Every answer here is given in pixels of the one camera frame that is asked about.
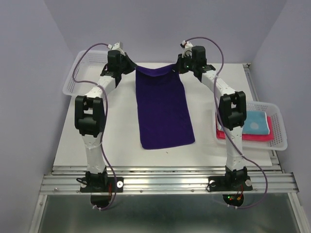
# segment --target purple cloth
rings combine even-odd
[[[174,67],[136,67],[138,122],[144,149],[178,147],[195,141],[185,89]]]

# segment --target gray wall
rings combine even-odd
[[[42,0],[0,7],[0,232],[28,232],[66,114],[73,57]]]
[[[288,137],[278,153],[282,167],[294,172],[299,198],[311,222],[311,1],[288,0],[258,51],[251,74],[261,101],[281,109]]]
[[[180,42],[209,36],[228,63],[250,62],[286,0],[45,0],[74,55],[93,43],[122,41],[134,61],[177,60]],[[214,45],[208,60],[219,62]]]

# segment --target white table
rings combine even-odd
[[[167,64],[142,63],[157,68]],[[216,69],[220,64],[213,64]],[[96,76],[102,67],[89,67],[87,75]],[[253,100],[242,64],[225,64],[221,78],[232,88],[246,93]],[[191,145],[145,150],[141,147],[135,95],[135,72],[123,75],[119,86],[108,96],[109,111],[104,132],[104,150],[112,166],[224,166],[226,149],[212,135],[213,94],[192,72],[180,75],[185,87],[195,143]],[[84,143],[74,127],[74,99],[71,98],[54,166],[86,166]],[[244,149],[246,157],[261,166],[271,166],[268,150]]]

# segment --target folded cloth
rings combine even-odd
[[[244,134],[269,135],[270,129],[267,121],[267,114],[262,111],[247,111],[246,121],[244,122]]]
[[[274,139],[273,135],[273,129],[272,129],[272,120],[268,116],[267,117],[267,122],[268,122],[268,127],[270,133],[268,135],[256,135],[256,134],[242,134],[242,140],[247,140],[247,141],[258,141],[258,142],[267,142],[271,141]],[[218,139],[225,139],[225,133],[223,131],[220,131],[218,127],[216,126],[216,137]]]
[[[175,64],[158,69],[136,67],[140,142],[144,149],[163,149],[195,141],[185,89]]]

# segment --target cable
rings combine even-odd
[[[82,56],[80,57],[80,59],[78,60],[76,66],[74,67],[73,72],[72,72],[72,80],[73,80],[75,83],[90,83],[90,84],[93,84],[93,85],[98,86],[98,87],[102,90],[103,95],[104,95],[104,98],[105,98],[105,103],[106,103],[105,117],[106,117],[106,119],[107,119],[107,116],[108,116],[108,98],[107,98],[107,94],[106,94],[106,92],[105,92],[105,89],[104,89],[102,86],[98,85],[97,83],[95,83],[95,82],[93,82],[93,81],[88,81],[88,80],[78,81],[78,80],[76,80],[75,77],[74,77],[74,74],[75,74],[75,72],[76,72],[76,70],[77,70],[77,68],[78,68],[78,66],[79,66],[79,64],[80,64],[80,62],[81,62],[82,59],[84,58],[84,56],[85,56],[93,47],[98,46],[98,45],[105,45],[105,46],[108,47],[108,44],[105,44],[105,43],[97,43],[97,44],[92,45],[91,47],[89,47],[89,48],[83,53],[83,55],[82,55]],[[103,136],[104,136],[104,132],[102,133],[101,140],[100,140],[100,142],[101,142],[101,150],[102,150],[102,154],[103,154],[103,157],[104,157],[106,163],[108,164],[110,170],[111,170],[112,173],[113,173],[113,177],[114,177],[114,181],[115,181],[115,194],[114,194],[114,196],[112,197],[110,203],[109,203],[105,208],[98,208],[98,209],[101,210],[101,211],[107,210],[108,208],[110,208],[110,206],[113,204],[113,202],[114,202],[114,200],[115,200],[115,198],[116,198],[116,195],[117,195],[117,175],[116,175],[116,173],[115,173],[115,171],[114,171],[112,165],[109,163],[109,161],[108,161],[108,159],[107,159],[107,157],[106,157],[106,154],[105,154],[105,152],[104,152],[104,148],[103,148]]]
[[[205,40],[208,40],[210,42],[212,42],[218,49],[219,49],[219,52],[221,53],[221,56],[222,56],[222,65],[220,67],[220,69],[217,71],[216,73],[216,76],[215,76],[215,80],[214,80],[214,101],[215,101],[215,106],[216,106],[216,111],[217,111],[217,115],[220,116],[220,113],[219,113],[219,109],[218,109],[218,104],[217,104],[217,98],[216,98],[216,82],[217,82],[217,79],[218,79],[218,75],[220,74],[220,72],[222,71],[223,67],[224,67],[224,63],[225,63],[225,60],[224,60],[224,53],[222,51],[222,49],[219,47],[219,45],[213,41],[212,39],[209,39],[207,37],[204,37],[204,36],[196,36],[196,37],[192,37],[192,38],[189,38],[188,40],[186,41],[190,41],[190,40],[193,40],[193,39],[205,39]],[[224,124],[221,120],[220,117],[218,117],[218,120],[219,120],[219,123],[221,125],[221,127],[223,128],[224,130],[224,133],[226,135],[226,137],[228,138],[228,140],[231,142],[231,144],[233,145],[233,147],[237,150],[237,152],[241,155],[241,157],[249,162],[251,162],[252,164],[254,164],[255,166],[257,166],[260,171],[262,172],[263,176],[264,176],[264,179],[265,179],[265,182],[266,182],[266,188],[264,190],[264,193],[261,197],[261,199],[259,201],[257,201],[256,203],[252,204],[252,205],[249,205],[249,206],[240,206],[238,207],[239,209],[248,209],[248,208],[251,208],[251,207],[254,207],[258,204],[260,204],[267,196],[267,192],[268,192],[268,178],[266,176],[266,173],[264,172],[264,170],[261,168],[261,166],[259,166],[256,162],[246,158],[243,153],[240,151],[240,149],[237,147],[237,145],[235,145],[234,141],[231,139],[231,137],[229,136],[228,132],[226,131],[225,127],[224,127]]]

